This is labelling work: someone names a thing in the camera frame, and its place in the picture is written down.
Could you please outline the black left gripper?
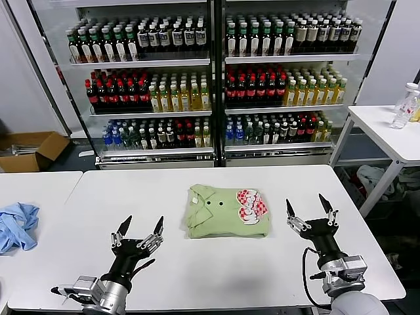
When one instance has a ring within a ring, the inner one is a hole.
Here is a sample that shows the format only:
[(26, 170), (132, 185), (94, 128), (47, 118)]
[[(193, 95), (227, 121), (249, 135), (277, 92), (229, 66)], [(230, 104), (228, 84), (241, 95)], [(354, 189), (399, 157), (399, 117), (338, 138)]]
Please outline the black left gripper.
[(136, 267), (137, 263), (147, 259), (163, 242), (164, 216), (160, 217), (154, 231), (144, 240), (124, 239), (131, 219), (132, 216), (128, 216), (119, 225), (117, 232), (111, 233), (111, 248), (113, 248), (112, 252), (115, 255), (115, 259), (106, 274), (107, 281), (120, 284), (125, 289), (132, 288), (131, 282), (134, 276), (154, 263), (154, 259), (150, 259), (140, 267)]

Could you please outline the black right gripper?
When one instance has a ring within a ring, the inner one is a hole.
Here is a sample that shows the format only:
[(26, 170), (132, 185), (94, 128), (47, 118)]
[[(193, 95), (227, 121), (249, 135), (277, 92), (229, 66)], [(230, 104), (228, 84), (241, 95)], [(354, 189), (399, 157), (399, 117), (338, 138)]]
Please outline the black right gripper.
[(318, 194), (322, 207), (327, 215), (327, 219), (313, 219), (304, 221), (299, 218), (288, 199), (286, 199), (287, 224), (296, 232), (301, 233), (301, 237), (310, 240), (318, 252), (318, 262), (328, 263), (344, 257), (334, 235), (338, 231), (337, 215), (338, 209), (334, 209), (329, 200), (322, 194)]

